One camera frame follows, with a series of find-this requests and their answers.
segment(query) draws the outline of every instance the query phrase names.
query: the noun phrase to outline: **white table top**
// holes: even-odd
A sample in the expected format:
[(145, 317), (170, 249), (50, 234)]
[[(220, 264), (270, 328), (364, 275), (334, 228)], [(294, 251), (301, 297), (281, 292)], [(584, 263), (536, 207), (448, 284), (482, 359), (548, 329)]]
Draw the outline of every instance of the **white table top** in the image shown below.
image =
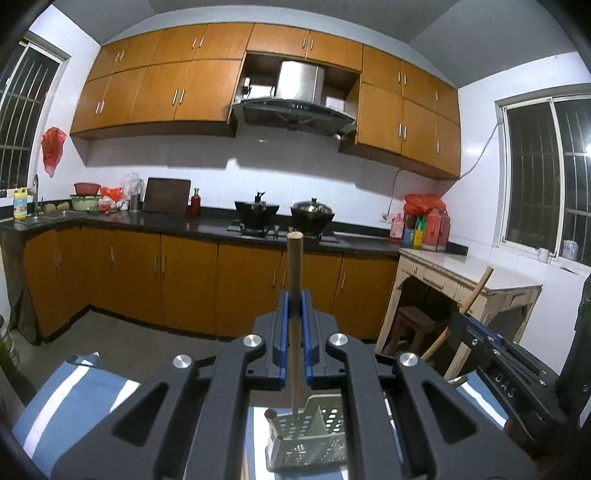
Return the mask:
[[(455, 276), (467, 279), (471, 283), (478, 283), (482, 274), (490, 263), (473, 257), (462, 255), (430, 252), (427, 250), (413, 250), (401, 248), (400, 254), (418, 260), (421, 263), (431, 264), (435, 270), (445, 271)], [(541, 283), (532, 278), (512, 272), (502, 267), (491, 265), (494, 271), (486, 282), (485, 290), (513, 290), (515, 288), (541, 287)]]

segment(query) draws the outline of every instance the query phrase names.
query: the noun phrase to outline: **plastic bag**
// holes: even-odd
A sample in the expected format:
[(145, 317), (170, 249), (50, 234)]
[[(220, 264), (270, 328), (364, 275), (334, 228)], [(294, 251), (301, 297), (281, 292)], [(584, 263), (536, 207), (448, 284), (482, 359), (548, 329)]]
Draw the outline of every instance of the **plastic bag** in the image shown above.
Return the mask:
[(51, 127), (43, 134), (43, 139), (41, 140), (43, 166), (51, 178), (53, 178), (61, 156), (64, 153), (66, 137), (67, 135), (57, 127)]
[(404, 211), (411, 215), (423, 216), (429, 210), (437, 209), (443, 212), (446, 209), (445, 203), (434, 193), (418, 194), (411, 193), (404, 196)]

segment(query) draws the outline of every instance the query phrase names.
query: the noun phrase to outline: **bowl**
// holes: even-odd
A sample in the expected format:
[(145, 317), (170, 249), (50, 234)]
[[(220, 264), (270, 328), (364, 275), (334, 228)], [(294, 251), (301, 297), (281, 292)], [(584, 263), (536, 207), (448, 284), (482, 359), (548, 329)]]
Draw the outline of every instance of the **bowl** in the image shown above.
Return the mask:
[(96, 195), (99, 193), (100, 185), (98, 183), (88, 183), (88, 182), (80, 182), (74, 184), (74, 190), (76, 191), (76, 195), (79, 196), (86, 196), (86, 195)]

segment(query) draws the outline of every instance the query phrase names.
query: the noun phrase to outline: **wooden rod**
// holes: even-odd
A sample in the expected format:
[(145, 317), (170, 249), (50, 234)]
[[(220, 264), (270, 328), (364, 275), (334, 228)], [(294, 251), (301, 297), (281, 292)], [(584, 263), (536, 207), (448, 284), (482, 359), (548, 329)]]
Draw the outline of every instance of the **wooden rod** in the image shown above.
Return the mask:
[(296, 424), (300, 411), (301, 390), (301, 269), (304, 257), (304, 235), (301, 232), (287, 234), (287, 270), (290, 279), (289, 316), (289, 369), (291, 385), (291, 414)]
[[(460, 307), (460, 313), (464, 314), (464, 313), (467, 313), (468, 310), (470, 310), (470, 307), (475, 302), (475, 300), (478, 298), (478, 295), (480, 295), (480, 292), (484, 288), (484, 285), (486, 285), (486, 282), (488, 282), (488, 279), (491, 277), (493, 270), (494, 269), (491, 266), (488, 266), (486, 268), (486, 270), (484, 271), (484, 273), (482, 274), (482, 276), (480, 278), (480, 281), (476, 284), (476, 287), (474, 287), (474, 290), (472, 290), (472, 293), (470, 293), (470, 296), (466, 299), (466, 301)], [(435, 352), (437, 352), (438, 348), (441, 347), (445, 343), (445, 341), (449, 337), (449, 333), (450, 333), (449, 327), (446, 327), (446, 329), (439, 336), (439, 338), (433, 342), (433, 344), (428, 348), (428, 350), (424, 354), (421, 355), (421, 358), (425, 361), (429, 360), (431, 358), (431, 356)]]

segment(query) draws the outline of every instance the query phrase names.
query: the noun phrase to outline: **floor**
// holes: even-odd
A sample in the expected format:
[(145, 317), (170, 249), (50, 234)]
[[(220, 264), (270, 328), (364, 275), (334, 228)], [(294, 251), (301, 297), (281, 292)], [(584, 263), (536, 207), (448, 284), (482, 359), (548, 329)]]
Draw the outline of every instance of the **floor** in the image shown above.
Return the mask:
[[(217, 355), (226, 345), (217, 340), (163, 332), (93, 311), (52, 342), (40, 346), (31, 345), (16, 330), (11, 334), (20, 355), (20, 374), (11, 382), (25, 405), (73, 353), (99, 352), (105, 369), (143, 382), (180, 353), (194, 358)], [(311, 391), (305, 384), (300, 390), (303, 406)], [(286, 388), (281, 392), (251, 392), (251, 405), (287, 408), (291, 405), (290, 391)]]

